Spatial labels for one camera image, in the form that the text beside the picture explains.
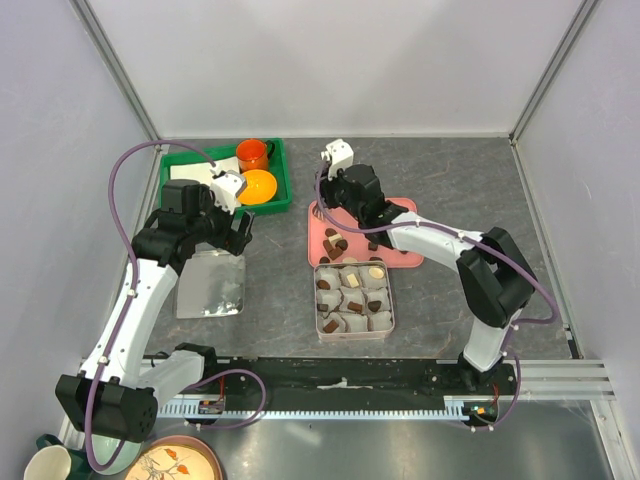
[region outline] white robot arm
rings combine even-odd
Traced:
[[[317,183],[328,208],[344,208],[370,241],[419,253],[460,275],[476,318],[459,360],[468,367],[470,386],[481,383],[500,363],[509,326],[534,289],[509,265],[474,248],[470,241],[498,250],[535,278],[513,239],[500,228],[487,233],[463,231],[393,204],[382,193],[373,168],[353,165],[353,150],[342,140],[328,144],[322,158],[326,165]]]
[[[237,196],[246,186],[240,175],[220,172],[206,186],[192,180],[169,180],[162,189],[162,207],[132,239],[139,279],[132,283],[132,265],[95,348],[78,375],[62,375],[56,396],[73,426],[85,430],[85,409],[91,383],[100,378],[94,402],[92,432],[139,443],[147,438],[159,408],[216,364],[215,350],[181,344],[156,368],[140,374],[149,336],[165,299],[176,285],[197,244],[239,255],[251,241],[253,214],[245,212],[232,228]],[[133,297],[113,337],[123,306]],[[105,347],[113,343],[107,358]]]

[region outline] food item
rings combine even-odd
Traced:
[[[375,332],[390,330],[393,327],[391,312],[378,312],[369,316],[372,330]]]
[[[376,280],[380,280],[381,278],[384,278],[384,270],[380,267],[371,267],[369,269],[369,275]]]
[[[327,252],[329,254],[329,258],[331,260],[335,260],[337,259],[340,255],[342,255],[344,252],[342,250],[340,250],[339,248],[334,248],[332,249],[330,252]]]
[[[329,323],[327,323],[324,328],[323,331],[324,333],[333,333],[337,330],[337,328],[340,325],[338,324],[338,322],[336,322],[335,320],[331,320]]]
[[[340,235],[339,233],[336,233],[335,235],[331,235],[327,241],[332,245],[332,246],[336,246],[336,244],[342,240],[342,235]]]
[[[324,280],[329,284],[329,290],[337,290],[340,288],[340,275],[335,268],[318,267],[316,270],[316,282]]]
[[[364,305],[364,294],[360,288],[340,287],[340,292],[342,293],[341,312],[348,312],[350,303]]]
[[[387,278],[384,268],[378,266],[359,267],[360,279],[365,288],[384,288],[387,286]]]
[[[364,292],[365,305],[367,313],[377,313],[385,310],[391,310],[391,302],[389,302],[389,291],[386,288],[371,289]]]
[[[349,302],[347,308],[353,312],[362,313],[363,307],[359,303]]]
[[[347,242],[344,238],[341,240],[338,240],[336,242],[336,248],[339,248],[343,252],[346,252],[347,248],[349,248],[349,242]]]
[[[346,322],[349,332],[359,333],[366,332],[368,330],[368,319],[364,315],[358,315],[356,313],[343,313],[342,318]]]
[[[367,308],[369,310],[371,310],[372,312],[374,312],[374,313],[376,313],[378,310],[380,310],[381,306],[382,306],[382,302],[380,300],[373,300],[373,301],[367,303]]]
[[[346,265],[343,268],[339,268],[338,272],[340,274],[340,280],[342,281],[342,285],[345,287],[356,288],[362,285],[362,281],[360,280],[360,273],[358,272],[358,267],[353,265]],[[353,275],[358,283],[358,285],[352,285],[353,279],[349,279],[349,277]]]
[[[322,330],[324,331],[325,327],[327,327],[331,322],[337,323],[338,324],[338,328],[336,328],[332,332],[327,332],[327,333],[347,333],[347,332],[349,332],[349,325],[347,325],[347,322],[344,321],[344,319],[342,318],[341,315],[339,315],[339,314],[337,314],[335,312],[329,314],[329,316],[326,319],[324,319],[324,321],[322,322]]]
[[[360,286],[360,282],[358,281],[358,277],[356,277],[355,273],[350,273],[349,275],[347,275],[347,283],[351,288]]]
[[[322,242],[322,246],[324,247],[324,251],[327,253],[330,253],[331,250],[333,250],[333,245],[329,240],[325,240],[324,242]]]
[[[338,308],[342,302],[342,294],[340,290],[317,290],[316,302],[318,305],[326,305],[327,310],[323,311],[318,308],[318,311],[326,313],[333,312]]]

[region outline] white mug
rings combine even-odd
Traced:
[[[66,480],[71,473],[71,455],[60,445],[36,453],[24,471],[24,480]]]
[[[24,480],[87,480],[91,467],[87,454],[69,450],[55,436],[45,433],[36,440],[36,453],[24,470]]]

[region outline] metal frame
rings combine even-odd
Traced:
[[[84,24],[87,33],[92,38],[105,64],[109,68],[114,80],[120,88],[134,115],[150,139],[159,139],[160,135],[145,109],[139,95],[129,79],[124,66],[115,53],[104,29],[102,28],[90,0],[70,0],[80,21]],[[527,128],[531,118],[547,94],[553,80],[556,78],[562,65],[568,58],[573,45],[576,43],[581,31],[594,12],[599,0],[583,0],[571,20],[565,34],[556,48],[549,64],[538,81],[533,93],[527,101],[525,108],[516,121],[509,134],[512,150],[518,168],[518,173],[525,191],[527,203],[532,212],[534,227],[543,248],[543,257],[551,278],[551,283],[558,299],[562,317],[565,321],[567,339],[574,341],[572,332],[571,306],[563,294],[563,288],[555,267],[556,262],[550,249],[548,236],[536,207],[535,199],[528,184],[526,172],[518,151],[518,140]],[[153,160],[153,169],[145,188],[145,194],[140,207],[140,215],[136,223],[139,229],[153,209],[157,194],[157,178],[159,175],[159,162],[166,149],[156,149]],[[123,263],[123,274],[126,266],[126,258]],[[115,295],[118,285],[113,289]],[[577,355],[582,358],[579,345],[576,345]],[[143,362],[143,369],[150,367],[150,362]],[[598,431],[604,445],[607,458],[616,479],[640,478],[637,471],[637,463],[633,456],[633,449],[626,440],[628,437],[621,428],[623,425],[618,404],[613,394],[604,364],[599,360],[524,360],[522,361],[522,390],[519,401],[565,401],[565,400],[590,400],[594,414],[597,418]],[[65,417],[59,438],[65,444],[78,447],[82,445],[84,434],[76,432]]]
[[[578,36],[580,35],[580,32],[586,25],[596,5],[598,5],[599,2],[600,0],[583,0],[578,7],[578,11],[571,19],[569,27],[565,31],[558,47],[556,48],[556,51],[553,53],[553,56],[551,57],[551,60],[547,65],[547,68],[542,73],[542,76],[540,77],[536,88],[533,89],[531,97],[529,97],[524,110],[520,114],[520,117],[516,121],[516,124],[514,125],[513,130],[509,135],[509,138],[511,138],[513,141],[517,141],[522,136],[524,130],[527,128],[529,120],[531,120],[531,117],[538,109],[538,106],[549,90],[553,79],[560,71],[560,68],[571,52],[571,49],[575,44]]]
[[[516,163],[516,168],[518,169],[518,175],[520,176],[520,183],[522,183],[524,196],[527,200],[529,211],[531,212],[533,227],[536,231],[536,235],[538,236],[540,247],[542,248],[542,258],[544,260],[545,267],[547,268],[549,279],[551,280],[551,287],[553,288],[553,292],[556,297],[558,307],[560,308],[560,315],[563,321],[565,334],[567,335],[567,341],[574,342],[578,357],[583,358],[584,353],[580,347],[580,343],[576,338],[576,335],[574,335],[574,331],[575,331],[575,327],[573,326],[574,316],[571,310],[571,305],[567,300],[566,296],[564,295],[564,289],[562,288],[560,275],[558,274],[558,270],[556,268],[557,262],[555,259],[555,255],[553,254],[553,250],[551,249],[551,246],[549,243],[549,236],[547,235],[547,230],[544,226],[544,222],[542,221],[542,215],[540,214],[540,211],[538,210],[538,207],[536,205],[535,197],[533,195],[533,191],[529,184],[529,180],[525,172],[524,164],[520,157],[520,152],[518,151],[518,147],[515,142],[511,142],[511,151],[513,153],[513,158]]]
[[[115,80],[118,88],[122,92],[125,100],[133,110],[134,115],[140,122],[140,126],[144,130],[147,137],[150,140],[158,140],[160,135],[151,120],[151,117],[144,108],[136,89],[134,88],[127,72],[125,71],[118,55],[116,54],[111,42],[102,28],[98,17],[88,0],[70,0],[73,9],[78,15],[78,18],[85,27],[85,30],[93,40],[94,45],[98,49],[100,56],[107,65],[107,68],[111,72],[113,79]]]
[[[616,480],[638,479],[640,473],[638,473],[637,459],[633,455],[633,447],[629,444],[629,436],[620,428],[623,422],[619,408],[617,402],[591,402],[600,440],[602,440],[613,477]]]

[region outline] gray table surface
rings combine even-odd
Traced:
[[[287,213],[256,217],[245,251],[246,304],[236,316],[177,320],[173,296],[163,306],[147,353],[180,342],[215,346],[220,355],[457,358],[472,316],[456,274],[425,260],[390,274],[397,327],[385,341],[321,343],[315,331],[307,210],[320,152],[333,139],[286,139],[294,200]],[[345,138],[355,161],[368,163],[389,197],[409,197],[431,220],[469,230],[507,229],[541,282],[542,252],[511,149],[504,138]],[[198,140],[202,147],[232,143]],[[546,317],[536,295],[524,312]],[[512,349],[526,359],[563,359],[570,352],[560,323],[525,326]]]
[[[523,402],[493,433],[411,420],[261,420],[196,432],[161,419],[152,439],[173,434],[202,439],[228,480],[613,479],[588,402]]]

